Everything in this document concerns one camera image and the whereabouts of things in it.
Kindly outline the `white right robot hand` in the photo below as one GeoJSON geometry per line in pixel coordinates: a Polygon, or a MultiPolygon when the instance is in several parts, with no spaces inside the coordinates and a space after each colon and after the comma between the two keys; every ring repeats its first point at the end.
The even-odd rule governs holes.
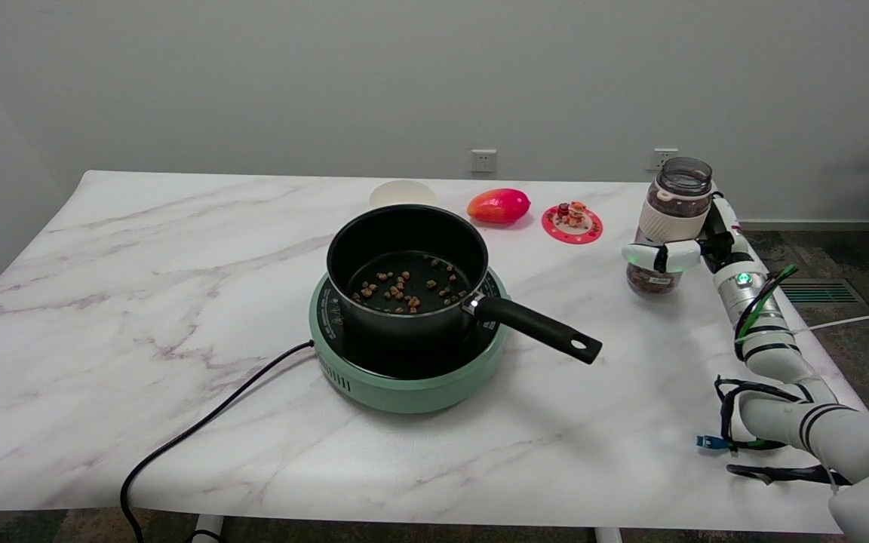
{"type": "Polygon", "coordinates": [[[720,192],[710,197],[705,213],[694,217],[669,216],[645,201],[638,233],[643,243],[625,245],[621,255],[628,264],[656,274],[680,274],[701,262],[716,274],[753,259],[737,214],[720,192]]]}

